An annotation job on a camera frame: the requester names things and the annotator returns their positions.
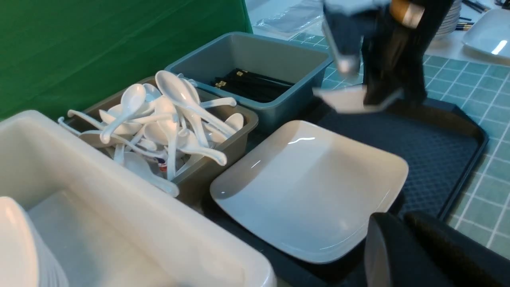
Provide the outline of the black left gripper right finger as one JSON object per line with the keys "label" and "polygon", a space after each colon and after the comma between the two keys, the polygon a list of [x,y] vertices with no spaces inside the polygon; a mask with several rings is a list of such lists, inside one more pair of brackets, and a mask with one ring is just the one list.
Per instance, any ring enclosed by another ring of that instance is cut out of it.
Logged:
{"label": "black left gripper right finger", "polygon": [[510,285],[510,262],[505,257],[422,211],[407,212],[403,220],[456,287]]}

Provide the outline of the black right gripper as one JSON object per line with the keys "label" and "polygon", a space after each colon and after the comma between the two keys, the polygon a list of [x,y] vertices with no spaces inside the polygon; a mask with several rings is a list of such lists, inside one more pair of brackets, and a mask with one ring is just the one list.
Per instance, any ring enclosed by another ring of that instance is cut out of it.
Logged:
{"label": "black right gripper", "polygon": [[427,92],[424,83],[423,56],[429,45],[429,29],[419,24],[409,28],[395,20],[390,12],[379,12],[375,33],[362,45],[365,65],[365,106],[380,106],[395,92],[411,106],[421,105]]}

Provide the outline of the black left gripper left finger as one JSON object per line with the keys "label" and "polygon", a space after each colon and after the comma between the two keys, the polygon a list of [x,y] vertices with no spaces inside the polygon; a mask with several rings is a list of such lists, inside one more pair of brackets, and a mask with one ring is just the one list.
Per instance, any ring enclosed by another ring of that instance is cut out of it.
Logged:
{"label": "black left gripper left finger", "polygon": [[453,287],[397,217],[373,213],[364,251],[368,287]]}

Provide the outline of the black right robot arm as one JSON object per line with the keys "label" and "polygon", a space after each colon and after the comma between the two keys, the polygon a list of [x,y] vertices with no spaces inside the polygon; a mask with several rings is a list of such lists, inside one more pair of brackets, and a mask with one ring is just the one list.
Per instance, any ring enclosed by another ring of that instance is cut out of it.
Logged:
{"label": "black right robot arm", "polygon": [[368,14],[374,30],[363,38],[365,106],[402,92],[410,105],[427,97],[423,56],[448,14],[451,0],[392,0]]}

